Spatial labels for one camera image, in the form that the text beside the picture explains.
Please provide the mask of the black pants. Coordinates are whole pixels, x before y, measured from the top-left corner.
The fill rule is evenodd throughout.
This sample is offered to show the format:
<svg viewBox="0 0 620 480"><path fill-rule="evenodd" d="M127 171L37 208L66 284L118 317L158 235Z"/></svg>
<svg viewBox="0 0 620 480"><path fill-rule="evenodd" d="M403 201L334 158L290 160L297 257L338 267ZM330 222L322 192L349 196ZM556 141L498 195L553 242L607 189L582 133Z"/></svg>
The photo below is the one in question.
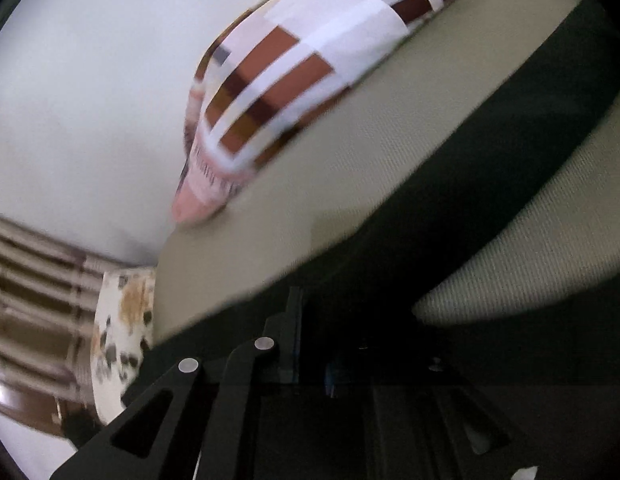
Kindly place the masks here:
<svg viewBox="0 0 620 480"><path fill-rule="evenodd" d="M476 322L419 301L595 148L620 154L620 2L582 0L352 236L147 356L138 400L181 356L229 362L300 292L298 376L263 361L194 427L211 479L620 479L620 263L547 306Z"/></svg>

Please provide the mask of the floral pillow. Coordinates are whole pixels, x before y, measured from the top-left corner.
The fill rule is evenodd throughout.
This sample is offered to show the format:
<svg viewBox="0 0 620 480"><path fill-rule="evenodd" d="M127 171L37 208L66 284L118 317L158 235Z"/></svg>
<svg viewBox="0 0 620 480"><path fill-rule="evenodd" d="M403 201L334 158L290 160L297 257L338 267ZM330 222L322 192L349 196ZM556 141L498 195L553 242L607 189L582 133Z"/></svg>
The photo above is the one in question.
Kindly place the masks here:
<svg viewBox="0 0 620 480"><path fill-rule="evenodd" d="M97 298L90 351L95 410L107 425L124 410L122 396L153 345L156 270L104 274Z"/></svg>

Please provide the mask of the beige bed mattress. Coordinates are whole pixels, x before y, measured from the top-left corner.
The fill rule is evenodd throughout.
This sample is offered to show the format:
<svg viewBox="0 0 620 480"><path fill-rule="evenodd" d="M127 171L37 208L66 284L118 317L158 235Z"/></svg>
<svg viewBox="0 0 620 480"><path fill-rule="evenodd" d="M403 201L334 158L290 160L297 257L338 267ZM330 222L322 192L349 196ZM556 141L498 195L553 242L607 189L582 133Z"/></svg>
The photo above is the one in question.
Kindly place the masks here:
<svg viewBox="0 0 620 480"><path fill-rule="evenodd" d="M456 0L159 257L166 340L352 234L580 0ZM620 96L503 234L416 304L459 323L546 306L620 271Z"/></svg>

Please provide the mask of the brown wooden headboard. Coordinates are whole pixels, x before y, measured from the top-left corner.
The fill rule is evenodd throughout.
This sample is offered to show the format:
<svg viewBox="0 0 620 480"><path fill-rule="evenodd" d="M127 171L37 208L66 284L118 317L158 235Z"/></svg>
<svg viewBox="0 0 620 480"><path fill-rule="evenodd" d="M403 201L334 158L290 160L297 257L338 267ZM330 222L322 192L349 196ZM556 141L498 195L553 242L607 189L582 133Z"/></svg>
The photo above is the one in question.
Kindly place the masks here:
<svg viewBox="0 0 620 480"><path fill-rule="evenodd" d="M95 426L94 315L121 266L0 217L1 414L55 437Z"/></svg>

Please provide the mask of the brown white checkered pillow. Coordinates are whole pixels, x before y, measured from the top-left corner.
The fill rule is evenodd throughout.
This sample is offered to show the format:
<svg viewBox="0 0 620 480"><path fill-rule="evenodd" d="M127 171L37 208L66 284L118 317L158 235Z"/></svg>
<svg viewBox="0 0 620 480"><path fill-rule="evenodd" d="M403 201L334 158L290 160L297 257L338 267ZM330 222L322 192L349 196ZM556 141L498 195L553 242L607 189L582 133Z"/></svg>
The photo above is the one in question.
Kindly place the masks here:
<svg viewBox="0 0 620 480"><path fill-rule="evenodd" d="M286 144L454 0L263 0L201 58L176 222L208 219Z"/></svg>

